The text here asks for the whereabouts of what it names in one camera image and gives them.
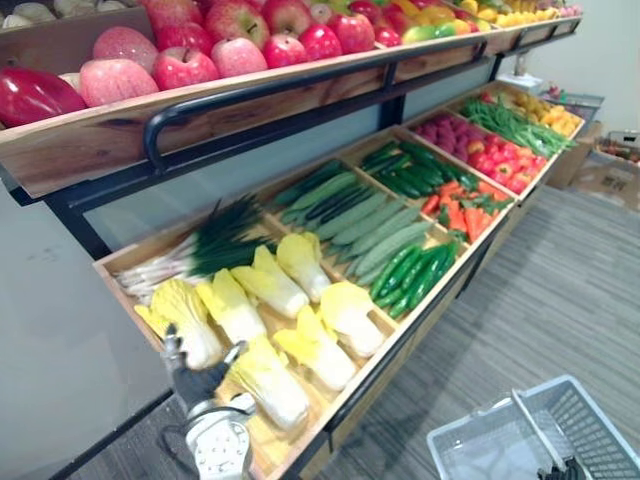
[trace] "white wall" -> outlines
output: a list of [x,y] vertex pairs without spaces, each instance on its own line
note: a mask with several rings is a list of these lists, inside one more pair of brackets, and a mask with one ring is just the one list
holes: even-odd
[[[532,50],[527,71],[571,93],[606,97],[605,131],[640,130],[640,1],[579,0],[577,35]],[[513,70],[514,59],[501,72]]]

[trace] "red bell pepper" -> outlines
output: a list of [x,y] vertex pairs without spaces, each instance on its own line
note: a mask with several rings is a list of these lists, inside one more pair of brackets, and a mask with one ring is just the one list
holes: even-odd
[[0,122],[7,127],[83,108],[82,97],[52,73],[17,67],[0,70]]

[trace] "apple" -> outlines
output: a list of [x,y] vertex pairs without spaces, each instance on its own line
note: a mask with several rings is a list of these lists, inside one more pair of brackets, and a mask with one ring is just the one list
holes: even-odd
[[147,37],[128,27],[111,27],[93,44],[94,60],[126,58],[133,60],[147,72],[153,70],[158,50]]
[[298,38],[307,51],[309,60],[339,57],[342,55],[340,40],[326,25],[312,25]]
[[369,0],[355,0],[349,4],[352,13],[361,13],[369,19],[371,25],[375,25],[382,18],[382,10]]
[[211,58],[222,78],[266,70],[267,61],[251,40],[240,37],[216,43]]
[[90,107],[157,91],[151,75],[133,60],[91,60],[80,69],[80,95]]
[[376,42],[385,47],[395,47],[402,44],[400,35],[391,27],[376,27],[373,31],[376,34]]
[[243,37],[261,49],[269,38],[269,27],[264,18],[246,0],[216,0],[207,14],[205,28],[214,44]]
[[158,55],[153,65],[153,78],[160,90],[209,82],[219,77],[213,60],[193,48],[168,48]]
[[327,22],[334,31],[343,53],[358,53],[373,50],[376,35],[371,22],[360,13],[354,16],[334,15]]
[[191,0],[140,0],[154,32],[167,25],[202,23],[202,13]]
[[297,37],[313,23],[309,7],[302,0],[267,0],[261,12],[272,34]]
[[424,25],[420,27],[410,27],[406,32],[402,34],[402,43],[416,43],[424,42],[433,38],[435,27],[431,25]]
[[384,20],[398,33],[398,35],[403,35],[404,32],[416,25],[416,23],[405,15],[402,10],[400,10],[400,7],[395,3],[389,7],[385,7],[382,10],[382,15]]
[[308,59],[307,51],[300,41],[282,33],[270,37],[262,52],[269,68],[304,63]]
[[316,23],[322,23],[325,25],[329,19],[333,16],[333,10],[325,3],[314,3],[311,5],[311,18]]
[[156,32],[156,45],[160,51],[171,47],[188,47],[211,54],[213,40],[207,31],[197,23],[167,25]]

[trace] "yellow fruit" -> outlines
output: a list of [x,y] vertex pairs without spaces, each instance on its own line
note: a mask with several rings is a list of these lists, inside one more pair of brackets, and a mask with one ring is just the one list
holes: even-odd
[[462,2],[460,2],[460,8],[472,15],[476,15],[478,13],[478,2],[476,0],[462,0]]
[[494,23],[498,19],[498,11],[494,8],[483,8],[478,12],[478,18]]
[[433,5],[431,7],[424,8],[422,13],[425,13],[431,19],[432,25],[443,25],[445,23],[453,22],[456,19],[456,14],[450,8],[439,7]]
[[498,18],[496,19],[496,25],[498,25],[501,28],[507,28],[511,26],[511,19],[509,18],[508,15],[498,15]]
[[466,35],[471,33],[471,26],[464,20],[456,18],[453,22],[453,28],[456,29],[456,35]]

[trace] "robotic arm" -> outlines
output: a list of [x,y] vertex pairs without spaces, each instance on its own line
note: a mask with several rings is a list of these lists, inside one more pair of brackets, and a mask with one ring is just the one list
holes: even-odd
[[222,362],[197,371],[186,366],[180,343],[175,326],[169,326],[163,358],[187,415],[186,442],[194,455],[200,480],[248,478],[252,458],[245,424],[255,413],[253,397],[243,393],[227,405],[218,405],[214,400],[216,389],[231,364],[246,350],[247,343],[237,343]]

